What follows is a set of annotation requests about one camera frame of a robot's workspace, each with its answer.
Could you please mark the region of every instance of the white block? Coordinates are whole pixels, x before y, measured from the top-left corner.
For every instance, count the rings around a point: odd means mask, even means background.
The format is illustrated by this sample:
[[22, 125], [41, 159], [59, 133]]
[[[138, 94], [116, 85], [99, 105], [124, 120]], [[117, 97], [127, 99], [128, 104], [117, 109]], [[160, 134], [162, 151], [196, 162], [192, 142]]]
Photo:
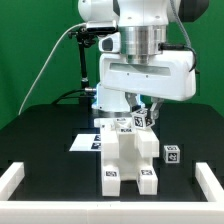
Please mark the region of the white block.
[[177, 145], [165, 145], [163, 150], [166, 163], [180, 163], [180, 149]]
[[136, 132], [137, 147], [141, 157], [159, 157], [159, 140], [152, 129], [136, 130]]
[[78, 134], [69, 151], [100, 151], [99, 134]]
[[119, 158], [119, 142], [115, 129], [100, 129], [102, 144], [102, 159], [118, 159]]
[[156, 195], [158, 178], [152, 166], [141, 167], [138, 172], [137, 184], [141, 195]]
[[209, 202], [224, 202], [224, 190], [207, 163], [196, 163], [195, 176]]
[[120, 174], [118, 167], [104, 166], [102, 167], [102, 194], [103, 196], [119, 196], [120, 195]]
[[133, 113], [132, 119], [133, 119], [133, 126], [136, 129], [143, 129], [146, 130], [147, 128], [153, 126], [155, 122], [147, 117], [147, 111], [148, 109], [146, 108], [141, 108]]
[[0, 178], [0, 201], [7, 201], [24, 178], [23, 163], [13, 163]]

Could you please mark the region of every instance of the green wall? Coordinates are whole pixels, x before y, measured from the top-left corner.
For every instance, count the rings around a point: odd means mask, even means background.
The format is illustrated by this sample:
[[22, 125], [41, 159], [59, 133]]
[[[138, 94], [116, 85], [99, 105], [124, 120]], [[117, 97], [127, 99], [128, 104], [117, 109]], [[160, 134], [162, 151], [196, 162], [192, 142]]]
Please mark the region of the green wall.
[[[78, 0], [0, 0], [0, 127], [18, 113], [32, 82], [61, 34], [82, 22]], [[185, 24], [198, 52], [201, 71], [193, 103], [210, 104], [224, 115], [224, 1], [211, 0], [206, 14]], [[169, 41], [183, 42], [176, 24], [169, 27]], [[97, 46], [88, 49], [91, 85], [98, 78]], [[62, 93], [80, 86], [78, 48], [65, 38], [56, 51], [26, 108], [51, 103]]]

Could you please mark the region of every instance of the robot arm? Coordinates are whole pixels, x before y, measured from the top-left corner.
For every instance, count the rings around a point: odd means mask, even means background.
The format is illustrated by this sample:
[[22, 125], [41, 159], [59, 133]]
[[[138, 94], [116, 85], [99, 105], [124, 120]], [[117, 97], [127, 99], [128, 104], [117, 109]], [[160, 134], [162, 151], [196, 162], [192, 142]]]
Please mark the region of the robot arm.
[[[177, 12], [180, 13], [184, 2], [174, 0]], [[206, 5], [208, 0], [197, 2]], [[160, 107], [161, 99], [182, 101], [195, 94], [192, 52], [169, 51], [160, 47], [166, 42], [169, 21], [175, 20], [170, 0], [80, 0], [79, 12], [84, 20], [95, 21], [90, 23], [95, 24], [95, 27], [91, 25], [92, 31], [106, 27], [105, 21], [118, 24], [115, 34], [99, 41], [102, 56], [98, 88], [101, 106], [98, 109], [112, 111], [113, 96], [117, 96], [116, 101], [121, 105], [113, 112], [127, 112], [123, 101], [131, 102], [133, 107], [132, 99], [136, 98], [136, 105], [139, 104], [136, 94], [151, 96], [156, 109]], [[103, 108], [102, 105], [108, 102], [112, 106]]]

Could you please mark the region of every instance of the white wooden block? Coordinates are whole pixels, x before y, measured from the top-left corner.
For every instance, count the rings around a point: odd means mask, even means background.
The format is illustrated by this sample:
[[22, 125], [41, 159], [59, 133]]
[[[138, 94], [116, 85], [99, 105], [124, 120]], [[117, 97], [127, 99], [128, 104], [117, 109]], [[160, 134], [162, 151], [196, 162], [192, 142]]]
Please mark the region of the white wooden block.
[[159, 157], [159, 140], [152, 131], [136, 130], [137, 147], [142, 158]]
[[120, 195], [120, 174], [118, 167], [104, 166], [102, 167], [102, 194], [103, 196], [119, 196]]
[[166, 163], [180, 163], [180, 149], [177, 145], [164, 145], [163, 157]]
[[101, 128], [101, 144], [102, 144], [102, 159], [118, 159], [119, 158], [119, 142], [115, 129], [108, 130]]
[[141, 167], [138, 172], [137, 184], [141, 195], [156, 195], [158, 178], [152, 166]]
[[132, 119], [133, 119], [133, 126], [136, 129], [147, 129], [155, 124], [155, 122], [147, 117], [147, 111], [148, 109], [146, 108], [141, 108], [133, 113]]
[[196, 163], [195, 176], [209, 202], [224, 202], [224, 190], [207, 163]]
[[24, 178], [24, 164], [13, 163], [0, 178], [0, 201], [7, 201]]

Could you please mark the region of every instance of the small cube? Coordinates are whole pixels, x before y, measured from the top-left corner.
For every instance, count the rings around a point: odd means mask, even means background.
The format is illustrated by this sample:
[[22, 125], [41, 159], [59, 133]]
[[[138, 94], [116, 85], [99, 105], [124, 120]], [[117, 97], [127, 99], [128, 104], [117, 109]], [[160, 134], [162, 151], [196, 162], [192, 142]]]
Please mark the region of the small cube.
[[158, 178], [152, 166], [141, 167], [137, 184], [140, 195], [157, 195]]
[[180, 149], [177, 145], [165, 145], [163, 157], [166, 163], [180, 163]]
[[148, 127], [151, 127], [154, 125], [154, 121], [151, 118], [147, 117], [147, 111], [146, 108], [141, 108], [133, 113], [132, 119], [133, 119], [133, 125], [137, 129], [146, 129]]
[[120, 174], [118, 167], [104, 166], [102, 170], [103, 196], [118, 197], [120, 195]]

